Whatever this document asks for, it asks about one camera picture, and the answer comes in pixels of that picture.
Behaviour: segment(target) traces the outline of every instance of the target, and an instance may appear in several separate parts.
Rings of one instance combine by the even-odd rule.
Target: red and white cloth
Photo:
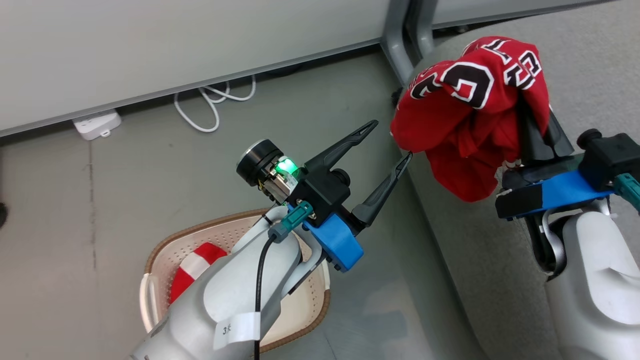
[[[469,44],[460,59],[422,71],[399,101],[391,133],[424,151],[435,178],[464,201],[494,191],[495,171],[520,157],[515,104],[522,96],[544,134],[549,95],[535,45],[506,37]]]
[[[203,243],[187,255],[175,272],[175,277],[171,284],[169,304],[173,304],[175,299],[182,295],[211,264],[226,255],[227,253],[224,250],[211,243]]]

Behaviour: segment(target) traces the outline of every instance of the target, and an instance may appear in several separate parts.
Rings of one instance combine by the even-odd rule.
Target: gray floor
[[[155,102],[124,108],[109,138],[86,142],[62,129],[3,146],[0,185],[10,218],[0,230],[2,358],[124,358],[144,335],[138,285],[154,246],[186,227],[270,205],[234,171],[259,138],[304,161],[381,120],[339,164],[353,184],[347,205],[362,201],[400,157],[387,130],[396,86],[386,59],[372,53],[261,81],[251,101],[220,106],[213,134],[196,132],[172,104]],[[203,100],[182,105],[195,121],[211,123]],[[472,351],[472,343],[451,342],[467,331],[465,317],[415,198],[403,179],[378,223],[359,236],[363,260],[348,274],[332,274],[326,320],[265,359],[433,359]]]

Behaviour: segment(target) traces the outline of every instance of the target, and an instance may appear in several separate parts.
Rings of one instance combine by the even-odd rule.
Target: beige basket
[[[247,211],[190,227],[163,240],[149,255],[140,283],[140,313],[147,332],[169,307],[171,283],[182,260],[205,241],[228,253],[268,209]],[[298,238],[302,256],[311,250]],[[260,344],[265,352],[308,334],[323,320],[329,306],[329,271],[325,261],[291,295],[282,299],[282,312]]]

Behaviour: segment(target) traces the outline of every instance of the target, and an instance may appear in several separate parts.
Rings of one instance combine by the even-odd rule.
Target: green led
[[[279,173],[288,172],[292,174],[298,169],[291,159],[286,158],[276,165],[276,171]]]

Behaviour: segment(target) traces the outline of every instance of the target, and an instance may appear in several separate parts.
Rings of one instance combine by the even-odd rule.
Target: white label
[[[213,337],[213,350],[249,340],[260,340],[260,313],[238,314],[219,322]]]

